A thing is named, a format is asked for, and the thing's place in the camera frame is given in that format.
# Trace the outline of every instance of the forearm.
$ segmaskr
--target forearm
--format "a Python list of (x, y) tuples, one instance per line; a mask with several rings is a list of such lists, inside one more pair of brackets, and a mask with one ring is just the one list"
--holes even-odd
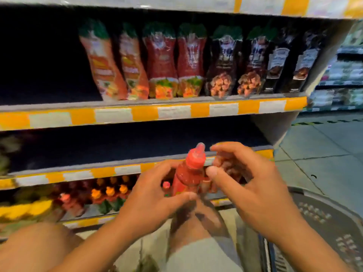
[(304, 220), (278, 244), (289, 263), (302, 272), (350, 271), (339, 255)]
[(75, 248), (51, 272), (107, 271), (136, 240), (132, 227), (117, 216)]

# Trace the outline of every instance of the chili sauce bottle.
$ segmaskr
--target chili sauce bottle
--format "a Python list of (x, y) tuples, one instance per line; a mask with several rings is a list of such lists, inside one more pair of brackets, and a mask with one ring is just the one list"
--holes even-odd
[(189, 151), (185, 161), (176, 168), (172, 186), (173, 196), (182, 192), (198, 192), (199, 184), (204, 179), (205, 147), (203, 143), (198, 143)]

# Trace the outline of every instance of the supermarket aisle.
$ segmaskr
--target supermarket aisle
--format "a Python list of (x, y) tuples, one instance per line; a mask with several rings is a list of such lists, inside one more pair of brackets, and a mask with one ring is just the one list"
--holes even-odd
[(275, 155), (284, 180), (363, 216), (363, 113), (307, 114), (294, 123)]

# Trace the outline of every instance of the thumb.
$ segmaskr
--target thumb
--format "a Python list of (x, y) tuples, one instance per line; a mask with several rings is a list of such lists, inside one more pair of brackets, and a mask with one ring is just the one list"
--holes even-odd
[(168, 216), (175, 213), (181, 206), (197, 199), (197, 194), (194, 192), (183, 192), (170, 198), (165, 198), (163, 201), (164, 208)]
[(220, 167), (210, 166), (206, 169), (206, 174), (236, 206), (253, 197), (251, 191), (241, 186)]

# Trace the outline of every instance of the left hand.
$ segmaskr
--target left hand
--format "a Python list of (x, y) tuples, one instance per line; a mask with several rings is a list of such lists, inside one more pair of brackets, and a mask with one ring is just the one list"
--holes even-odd
[(161, 181), (181, 161), (164, 160), (142, 173), (132, 192), (120, 209), (115, 222), (128, 224), (135, 239), (157, 230), (185, 203), (197, 199), (193, 192), (183, 192), (167, 198), (161, 188)]

